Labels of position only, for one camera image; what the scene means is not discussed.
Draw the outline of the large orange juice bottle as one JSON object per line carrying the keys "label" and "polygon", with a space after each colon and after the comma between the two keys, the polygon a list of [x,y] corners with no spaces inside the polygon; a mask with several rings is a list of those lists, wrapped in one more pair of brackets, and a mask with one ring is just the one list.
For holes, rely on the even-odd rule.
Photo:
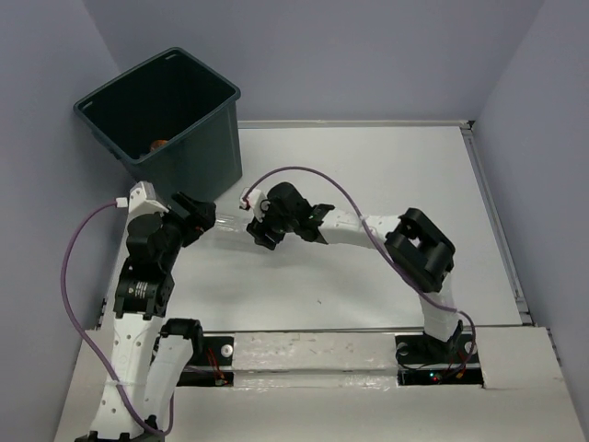
{"label": "large orange juice bottle", "polygon": [[156,152],[159,148],[165,146],[167,143],[168,143],[168,140],[165,140],[165,139],[155,140],[149,145],[149,152],[150,153]]}

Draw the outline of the clear bottle white cap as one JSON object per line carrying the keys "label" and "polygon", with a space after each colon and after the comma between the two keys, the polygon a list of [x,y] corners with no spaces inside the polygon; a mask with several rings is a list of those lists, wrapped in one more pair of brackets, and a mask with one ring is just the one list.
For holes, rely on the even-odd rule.
{"label": "clear bottle white cap", "polygon": [[244,233],[250,219],[240,215],[217,214],[214,228],[229,233]]}

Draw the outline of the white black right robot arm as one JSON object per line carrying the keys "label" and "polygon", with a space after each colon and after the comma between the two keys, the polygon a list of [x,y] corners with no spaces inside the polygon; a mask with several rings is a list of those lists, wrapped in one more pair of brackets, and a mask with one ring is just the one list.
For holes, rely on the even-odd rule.
{"label": "white black right robot arm", "polygon": [[382,251],[407,285],[418,291],[424,319],[422,351],[444,361],[463,331],[452,293],[456,248],[421,210],[403,215],[359,215],[332,204],[312,205],[296,187],[282,182],[267,193],[247,188],[240,208],[253,212],[247,232],[274,250],[288,234],[323,245],[344,244]]}

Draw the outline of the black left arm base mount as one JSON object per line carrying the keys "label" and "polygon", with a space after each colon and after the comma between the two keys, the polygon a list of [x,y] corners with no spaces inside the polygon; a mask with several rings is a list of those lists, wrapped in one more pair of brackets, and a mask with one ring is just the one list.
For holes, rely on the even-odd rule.
{"label": "black left arm base mount", "polygon": [[229,388],[234,385],[235,339],[229,335],[205,335],[202,351],[193,356],[180,374],[178,387]]}

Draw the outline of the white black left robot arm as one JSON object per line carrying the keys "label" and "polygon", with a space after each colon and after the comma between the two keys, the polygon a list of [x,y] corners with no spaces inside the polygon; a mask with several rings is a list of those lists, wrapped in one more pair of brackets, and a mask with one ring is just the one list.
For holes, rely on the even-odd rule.
{"label": "white black left robot arm", "polygon": [[126,198],[126,248],[114,293],[110,357],[100,404],[85,441],[162,441],[174,422],[174,392],[187,364],[202,357],[202,325],[169,319],[173,266],[216,221],[216,206],[183,192],[164,206],[144,184]]}

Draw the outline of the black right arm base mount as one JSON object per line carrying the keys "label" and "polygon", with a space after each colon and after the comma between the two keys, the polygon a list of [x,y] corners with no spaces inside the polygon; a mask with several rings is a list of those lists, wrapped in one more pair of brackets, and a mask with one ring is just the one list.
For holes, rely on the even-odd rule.
{"label": "black right arm base mount", "polygon": [[470,333],[463,334],[456,349],[446,355],[434,355],[422,334],[399,335],[395,341],[397,382],[401,387],[484,384],[477,350],[464,365],[471,350]]}

